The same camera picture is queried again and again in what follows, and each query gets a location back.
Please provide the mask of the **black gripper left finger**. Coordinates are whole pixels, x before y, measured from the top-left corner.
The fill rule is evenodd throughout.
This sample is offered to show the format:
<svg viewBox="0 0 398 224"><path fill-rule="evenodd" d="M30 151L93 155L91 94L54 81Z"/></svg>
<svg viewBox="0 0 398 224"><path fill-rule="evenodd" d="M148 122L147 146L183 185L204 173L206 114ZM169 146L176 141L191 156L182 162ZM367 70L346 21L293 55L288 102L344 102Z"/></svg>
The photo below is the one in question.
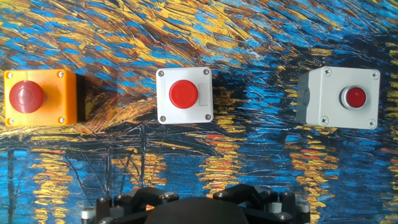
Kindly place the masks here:
<svg viewBox="0 0 398 224"><path fill-rule="evenodd" d="M100 197L94 206L82 208L81 224L144 223L150 213L148 205L156 207L178 199L178 194L154 187Z"/></svg>

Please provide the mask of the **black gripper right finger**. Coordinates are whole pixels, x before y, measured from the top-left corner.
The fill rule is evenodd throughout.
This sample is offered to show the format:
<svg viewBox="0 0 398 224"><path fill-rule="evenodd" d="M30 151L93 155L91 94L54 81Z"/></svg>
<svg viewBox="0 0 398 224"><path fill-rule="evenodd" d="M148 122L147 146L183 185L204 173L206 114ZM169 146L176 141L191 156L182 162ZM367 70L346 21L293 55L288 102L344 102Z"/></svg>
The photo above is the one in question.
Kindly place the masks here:
<svg viewBox="0 0 398 224"><path fill-rule="evenodd" d="M213 198L237 205L248 223L310 224L310 203L292 192L238 184L214 193Z"/></svg>

